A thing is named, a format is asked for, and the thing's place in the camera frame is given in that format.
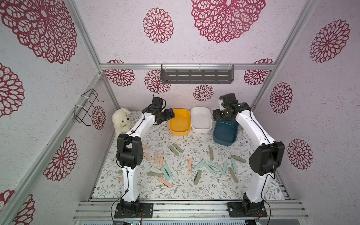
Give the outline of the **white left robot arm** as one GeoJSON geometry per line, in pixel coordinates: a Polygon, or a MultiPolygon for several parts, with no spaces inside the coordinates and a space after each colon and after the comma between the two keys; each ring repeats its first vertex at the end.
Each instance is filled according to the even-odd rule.
{"type": "Polygon", "coordinates": [[[137,167],[143,160],[142,138],[151,126],[175,118],[173,109],[166,109],[166,105],[164,99],[153,97],[152,103],[142,110],[135,126],[117,137],[116,162],[123,171],[124,193],[121,198],[125,202],[135,203],[139,200],[137,167]]]}

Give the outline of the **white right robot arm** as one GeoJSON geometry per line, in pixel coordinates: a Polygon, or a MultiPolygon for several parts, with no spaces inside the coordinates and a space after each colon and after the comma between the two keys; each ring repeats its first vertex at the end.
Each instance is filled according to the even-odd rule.
{"type": "Polygon", "coordinates": [[[244,200],[260,203],[263,201],[267,182],[270,178],[274,179],[275,171],[281,165],[285,145],[277,142],[265,131],[251,107],[247,103],[238,102],[234,93],[220,96],[219,106],[219,109],[213,111],[214,121],[236,121],[253,142],[255,151],[248,160],[253,174],[244,200]]]}

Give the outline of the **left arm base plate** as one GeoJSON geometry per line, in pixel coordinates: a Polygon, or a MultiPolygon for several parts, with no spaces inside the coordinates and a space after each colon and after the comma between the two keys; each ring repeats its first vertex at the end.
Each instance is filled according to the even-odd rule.
{"type": "Polygon", "coordinates": [[[120,202],[117,204],[114,218],[152,218],[153,203],[120,202]]]}

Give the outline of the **dark teal storage box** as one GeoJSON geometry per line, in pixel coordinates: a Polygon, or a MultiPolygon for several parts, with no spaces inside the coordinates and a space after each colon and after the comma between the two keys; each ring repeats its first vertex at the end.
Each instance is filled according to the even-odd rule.
{"type": "Polygon", "coordinates": [[[224,146],[233,145],[237,140],[238,125],[235,120],[216,121],[213,131],[214,142],[224,146]]]}

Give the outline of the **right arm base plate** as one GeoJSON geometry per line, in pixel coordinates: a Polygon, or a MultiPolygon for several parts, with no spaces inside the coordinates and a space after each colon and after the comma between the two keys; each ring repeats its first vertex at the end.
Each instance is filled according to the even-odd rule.
{"type": "Polygon", "coordinates": [[[231,218],[265,218],[268,213],[264,201],[252,203],[247,200],[242,202],[228,202],[228,213],[231,218]]]}

